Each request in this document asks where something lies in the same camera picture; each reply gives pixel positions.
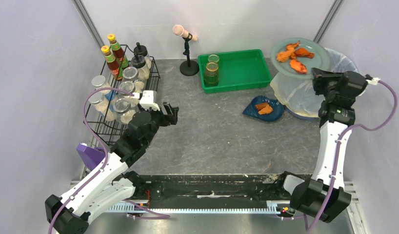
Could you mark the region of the grey round plate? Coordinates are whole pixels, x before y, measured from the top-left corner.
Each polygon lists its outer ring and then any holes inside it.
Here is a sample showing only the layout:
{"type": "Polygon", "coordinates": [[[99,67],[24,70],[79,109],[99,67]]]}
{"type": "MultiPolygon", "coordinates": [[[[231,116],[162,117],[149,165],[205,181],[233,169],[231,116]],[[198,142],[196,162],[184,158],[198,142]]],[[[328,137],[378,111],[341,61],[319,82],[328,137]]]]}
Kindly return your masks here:
{"type": "Polygon", "coordinates": [[[330,56],[328,52],[325,50],[325,48],[312,40],[304,38],[287,38],[277,42],[271,49],[271,61],[275,66],[275,68],[280,73],[286,75],[287,77],[292,77],[297,79],[312,79],[313,78],[311,71],[312,68],[329,70],[331,65],[330,56]],[[285,51],[286,45],[296,42],[299,42],[299,46],[297,46],[297,49],[304,48],[308,52],[314,53],[313,58],[297,57],[297,61],[301,62],[303,65],[306,66],[307,69],[306,74],[299,74],[297,71],[295,71],[289,64],[290,59],[286,62],[277,61],[277,54],[282,51],[285,51]]]}

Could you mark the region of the glass jar silver rim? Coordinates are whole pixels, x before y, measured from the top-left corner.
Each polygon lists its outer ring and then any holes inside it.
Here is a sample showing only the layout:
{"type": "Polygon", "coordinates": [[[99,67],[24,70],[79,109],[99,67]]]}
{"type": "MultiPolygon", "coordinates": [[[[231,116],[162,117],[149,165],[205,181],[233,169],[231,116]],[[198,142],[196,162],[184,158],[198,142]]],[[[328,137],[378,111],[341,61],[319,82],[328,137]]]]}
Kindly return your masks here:
{"type": "Polygon", "coordinates": [[[137,89],[135,84],[131,81],[124,81],[119,85],[119,89],[124,90],[128,93],[136,94],[136,96],[130,96],[124,93],[118,93],[118,98],[125,98],[131,104],[138,105],[140,102],[140,95],[142,94],[142,90],[137,89]]]}

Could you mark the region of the small glass jar rice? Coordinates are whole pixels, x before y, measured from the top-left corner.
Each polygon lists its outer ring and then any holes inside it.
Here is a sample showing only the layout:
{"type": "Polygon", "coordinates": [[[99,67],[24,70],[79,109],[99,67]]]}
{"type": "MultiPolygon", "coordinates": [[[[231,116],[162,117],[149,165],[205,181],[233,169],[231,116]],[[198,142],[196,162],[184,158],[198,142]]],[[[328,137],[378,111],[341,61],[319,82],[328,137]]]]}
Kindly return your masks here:
{"type": "Polygon", "coordinates": [[[135,86],[135,91],[138,93],[142,93],[145,88],[144,78],[140,74],[137,68],[135,67],[127,67],[122,71],[122,79],[124,81],[130,81],[135,86]]]}

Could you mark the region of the dark blue leaf plate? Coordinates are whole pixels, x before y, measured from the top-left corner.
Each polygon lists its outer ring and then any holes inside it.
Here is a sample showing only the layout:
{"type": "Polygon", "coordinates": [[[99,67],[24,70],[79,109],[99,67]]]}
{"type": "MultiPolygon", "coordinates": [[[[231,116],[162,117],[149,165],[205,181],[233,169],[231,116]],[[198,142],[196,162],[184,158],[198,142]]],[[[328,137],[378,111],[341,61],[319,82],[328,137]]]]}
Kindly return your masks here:
{"type": "Polygon", "coordinates": [[[283,112],[284,106],[278,100],[274,100],[266,96],[257,96],[253,98],[253,100],[245,107],[242,114],[264,122],[274,122],[280,119],[280,117],[283,115],[283,112]],[[267,102],[273,108],[273,112],[266,115],[259,115],[255,105],[264,102],[267,102]]]}

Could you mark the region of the black lid spice jar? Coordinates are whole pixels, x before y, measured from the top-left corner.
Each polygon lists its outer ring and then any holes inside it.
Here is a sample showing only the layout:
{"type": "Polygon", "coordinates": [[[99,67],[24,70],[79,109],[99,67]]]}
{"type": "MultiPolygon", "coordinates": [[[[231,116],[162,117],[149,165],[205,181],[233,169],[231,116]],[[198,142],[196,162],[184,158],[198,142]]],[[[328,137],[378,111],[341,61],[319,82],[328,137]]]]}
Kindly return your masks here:
{"type": "Polygon", "coordinates": [[[150,70],[143,55],[134,53],[134,56],[131,59],[131,65],[137,69],[140,80],[149,79],[150,70]]]}

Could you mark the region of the blue label spice jar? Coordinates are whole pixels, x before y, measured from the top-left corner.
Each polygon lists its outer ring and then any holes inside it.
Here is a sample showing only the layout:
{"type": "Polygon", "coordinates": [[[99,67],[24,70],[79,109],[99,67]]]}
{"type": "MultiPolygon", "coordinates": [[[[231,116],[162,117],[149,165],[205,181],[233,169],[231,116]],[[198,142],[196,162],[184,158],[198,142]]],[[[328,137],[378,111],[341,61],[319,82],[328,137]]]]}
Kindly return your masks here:
{"type": "MultiPolygon", "coordinates": [[[[108,79],[103,75],[93,77],[91,84],[95,89],[111,87],[111,85],[108,83],[108,79]]],[[[103,93],[106,99],[111,102],[111,104],[118,99],[114,90],[102,90],[100,93],[103,93]]]]}
{"type": "Polygon", "coordinates": [[[97,92],[93,94],[88,101],[104,117],[105,121],[114,121],[117,119],[113,106],[103,93],[97,92]]]}

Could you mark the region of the sauce bottle yellow cap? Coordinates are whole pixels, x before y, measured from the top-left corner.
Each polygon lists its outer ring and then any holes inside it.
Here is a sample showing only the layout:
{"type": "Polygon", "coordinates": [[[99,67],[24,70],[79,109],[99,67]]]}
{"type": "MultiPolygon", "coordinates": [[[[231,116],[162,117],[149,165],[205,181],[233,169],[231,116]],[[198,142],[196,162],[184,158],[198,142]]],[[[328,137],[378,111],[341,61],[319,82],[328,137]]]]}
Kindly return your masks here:
{"type": "Polygon", "coordinates": [[[113,75],[113,78],[116,80],[121,81],[123,79],[122,76],[122,68],[119,60],[114,56],[114,54],[111,52],[110,47],[107,45],[104,45],[101,47],[101,52],[103,53],[107,66],[113,75]]]}

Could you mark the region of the black knob lid jar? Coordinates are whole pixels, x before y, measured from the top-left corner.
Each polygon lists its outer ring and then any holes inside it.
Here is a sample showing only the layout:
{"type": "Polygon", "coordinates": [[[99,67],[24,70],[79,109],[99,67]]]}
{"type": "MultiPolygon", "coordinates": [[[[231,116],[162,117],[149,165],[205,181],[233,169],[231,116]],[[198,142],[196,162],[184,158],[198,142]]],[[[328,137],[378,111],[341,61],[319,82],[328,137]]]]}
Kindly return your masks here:
{"type": "Polygon", "coordinates": [[[140,44],[139,42],[136,42],[136,46],[133,50],[136,54],[138,55],[142,55],[145,58],[146,64],[148,66],[148,68],[150,69],[152,67],[152,61],[150,59],[147,47],[140,44]]]}

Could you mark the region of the amber glass cup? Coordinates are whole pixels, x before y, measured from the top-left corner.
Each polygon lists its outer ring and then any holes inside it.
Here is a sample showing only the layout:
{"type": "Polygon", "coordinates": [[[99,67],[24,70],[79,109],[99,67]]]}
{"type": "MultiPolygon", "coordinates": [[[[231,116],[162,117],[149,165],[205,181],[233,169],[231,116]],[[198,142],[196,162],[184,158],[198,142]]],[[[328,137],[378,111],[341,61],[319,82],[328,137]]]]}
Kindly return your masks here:
{"type": "Polygon", "coordinates": [[[205,68],[205,74],[214,74],[214,73],[219,73],[219,66],[218,64],[214,63],[214,62],[208,62],[206,64],[206,68],[205,68]]]}

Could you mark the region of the green glass cup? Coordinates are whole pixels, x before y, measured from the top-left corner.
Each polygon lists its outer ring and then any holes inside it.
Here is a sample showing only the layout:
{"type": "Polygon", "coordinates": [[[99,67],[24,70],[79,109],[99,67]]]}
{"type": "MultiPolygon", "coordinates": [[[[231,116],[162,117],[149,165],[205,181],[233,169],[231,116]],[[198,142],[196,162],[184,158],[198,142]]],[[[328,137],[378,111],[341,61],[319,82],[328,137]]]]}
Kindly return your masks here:
{"type": "Polygon", "coordinates": [[[208,60],[208,62],[214,62],[214,63],[218,64],[220,58],[219,58],[219,56],[217,54],[210,54],[208,56],[207,60],[208,60]]]}

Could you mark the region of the smoky grey glass cup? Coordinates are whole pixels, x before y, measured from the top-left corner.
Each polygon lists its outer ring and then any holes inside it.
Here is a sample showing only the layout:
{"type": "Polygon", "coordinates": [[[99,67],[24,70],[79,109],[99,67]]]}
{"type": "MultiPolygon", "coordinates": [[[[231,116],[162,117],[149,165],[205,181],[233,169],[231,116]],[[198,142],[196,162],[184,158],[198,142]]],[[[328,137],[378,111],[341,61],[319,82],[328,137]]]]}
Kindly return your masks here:
{"type": "Polygon", "coordinates": [[[206,73],[204,75],[204,85],[206,87],[214,87],[214,86],[218,86],[218,84],[219,84],[219,74],[218,73],[214,73],[214,74],[206,73]]]}

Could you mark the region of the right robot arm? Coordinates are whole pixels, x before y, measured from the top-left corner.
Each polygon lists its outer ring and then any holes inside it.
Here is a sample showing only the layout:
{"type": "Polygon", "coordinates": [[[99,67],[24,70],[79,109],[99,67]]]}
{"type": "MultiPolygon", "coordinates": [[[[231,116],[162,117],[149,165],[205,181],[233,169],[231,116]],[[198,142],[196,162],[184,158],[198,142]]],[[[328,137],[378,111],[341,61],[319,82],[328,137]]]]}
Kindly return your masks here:
{"type": "Polygon", "coordinates": [[[315,94],[324,96],[319,109],[320,148],[315,170],[308,179],[290,172],[281,177],[291,208],[325,223],[331,222],[350,202],[344,191],[343,165],[351,127],[355,123],[353,104],[368,85],[353,71],[333,73],[312,69],[315,94]]]}

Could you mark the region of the orange fried chicken piece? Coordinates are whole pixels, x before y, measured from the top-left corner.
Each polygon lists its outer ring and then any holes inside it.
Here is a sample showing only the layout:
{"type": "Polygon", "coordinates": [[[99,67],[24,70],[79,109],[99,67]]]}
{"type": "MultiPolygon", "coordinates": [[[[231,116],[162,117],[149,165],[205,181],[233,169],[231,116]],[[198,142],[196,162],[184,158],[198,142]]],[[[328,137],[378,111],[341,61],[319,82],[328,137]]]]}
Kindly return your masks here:
{"type": "Polygon", "coordinates": [[[296,59],[291,59],[289,62],[290,67],[298,74],[307,74],[306,66],[296,59]]]}

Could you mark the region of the black microphone stand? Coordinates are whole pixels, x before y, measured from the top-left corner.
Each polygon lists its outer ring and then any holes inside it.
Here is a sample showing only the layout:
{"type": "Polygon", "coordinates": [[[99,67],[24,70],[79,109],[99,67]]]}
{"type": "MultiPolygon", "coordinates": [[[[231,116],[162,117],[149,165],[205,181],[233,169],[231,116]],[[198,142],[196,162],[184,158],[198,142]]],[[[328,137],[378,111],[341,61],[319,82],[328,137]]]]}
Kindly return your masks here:
{"type": "Polygon", "coordinates": [[[184,39],[184,52],[183,55],[186,56],[186,61],[180,65],[180,72],[185,76],[194,76],[199,72],[199,65],[196,61],[190,59],[190,47],[189,41],[193,39],[193,35],[188,33],[188,36],[184,39]]]}

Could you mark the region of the brown fried food piece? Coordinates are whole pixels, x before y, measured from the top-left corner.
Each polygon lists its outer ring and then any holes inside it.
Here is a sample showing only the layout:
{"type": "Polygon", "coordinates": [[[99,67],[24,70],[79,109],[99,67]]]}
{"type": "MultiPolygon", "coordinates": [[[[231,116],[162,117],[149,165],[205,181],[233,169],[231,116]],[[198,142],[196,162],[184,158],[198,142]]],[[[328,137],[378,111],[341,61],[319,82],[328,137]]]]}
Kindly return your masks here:
{"type": "Polygon", "coordinates": [[[260,110],[262,110],[263,108],[265,108],[266,106],[268,106],[269,104],[267,103],[267,102],[264,102],[264,103],[260,103],[260,104],[256,104],[255,105],[255,108],[258,110],[258,111],[260,111],[260,110]]]}

